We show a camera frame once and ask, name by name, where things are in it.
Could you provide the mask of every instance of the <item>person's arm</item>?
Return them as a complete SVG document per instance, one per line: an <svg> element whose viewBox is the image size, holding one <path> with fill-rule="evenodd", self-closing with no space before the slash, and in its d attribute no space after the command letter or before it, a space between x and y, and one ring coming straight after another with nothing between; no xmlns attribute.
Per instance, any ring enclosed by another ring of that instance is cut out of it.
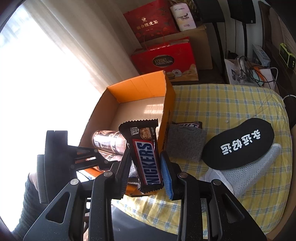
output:
<svg viewBox="0 0 296 241"><path fill-rule="evenodd" d="M41 204L37 191L36 173L30 173L25 184L25 194L23 201L22 214L19 224L12 231L13 236L18 241L23 241L24 236L47 207L46 204Z"/></svg>

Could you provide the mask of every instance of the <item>ferrero collection bag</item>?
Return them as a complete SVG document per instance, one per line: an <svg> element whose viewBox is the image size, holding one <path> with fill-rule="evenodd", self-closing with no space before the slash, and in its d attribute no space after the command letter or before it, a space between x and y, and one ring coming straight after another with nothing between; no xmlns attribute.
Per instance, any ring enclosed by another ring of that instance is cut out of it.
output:
<svg viewBox="0 0 296 241"><path fill-rule="evenodd" d="M164 70L171 82L198 80L188 37L136 50L131 59L142 74Z"/></svg>

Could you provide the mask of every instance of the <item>window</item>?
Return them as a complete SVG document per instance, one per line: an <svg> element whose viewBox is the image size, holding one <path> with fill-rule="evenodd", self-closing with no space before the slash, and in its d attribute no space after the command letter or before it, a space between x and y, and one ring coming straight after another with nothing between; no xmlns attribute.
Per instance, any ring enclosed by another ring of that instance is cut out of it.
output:
<svg viewBox="0 0 296 241"><path fill-rule="evenodd" d="M76 57L20 6L0 33L0 216L11 231L46 131L68 130L68 144L79 144L100 98L88 80Z"/></svg>

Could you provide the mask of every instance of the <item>snickers wrapper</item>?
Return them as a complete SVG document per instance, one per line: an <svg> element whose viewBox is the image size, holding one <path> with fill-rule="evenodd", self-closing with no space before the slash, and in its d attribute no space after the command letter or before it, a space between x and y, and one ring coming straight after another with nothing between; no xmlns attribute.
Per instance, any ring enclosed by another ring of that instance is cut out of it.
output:
<svg viewBox="0 0 296 241"><path fill-rule="evenodd" d="M157 126L157 119L128 121L119 126L119 131L126 139L131 151L140 181L138 189L142 193L156 191L163 187L155 132Z"/></svg>
<svg viewBox="0 0 296 241"><path fill-rule="evenodd" d="M193 121L193 122L182 122L182 123L175 123L173 124L179 125L179 126L189 126L189 127L195 127L202 129L202 122L201 121Z"/></svg>

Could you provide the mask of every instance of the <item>yellow plaid bedsheet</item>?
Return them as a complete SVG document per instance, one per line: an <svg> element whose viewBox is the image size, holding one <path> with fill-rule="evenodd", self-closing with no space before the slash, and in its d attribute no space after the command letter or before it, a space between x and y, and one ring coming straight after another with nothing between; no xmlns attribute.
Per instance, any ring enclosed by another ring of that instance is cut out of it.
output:
<svg viewBox="0 0 296 241"><path fill-rule="evenodd" d="M201 121L207 140L243 121L258 117L271 123L274 143L282 146L281 155L253 187L239 198L264 233L280 221L289 194L292 175L292 141L283 100L274 91L239 85L181 85L176 92L173 121ZM201 161L192 163L171 159L182 171L196 178L207 171ZM180 201L170 201L164 188L157 195L131 198L124 196L112 204L128 215L167 232L177 233ZM206 214L203 213L204 237L207 237Z"/></svg>

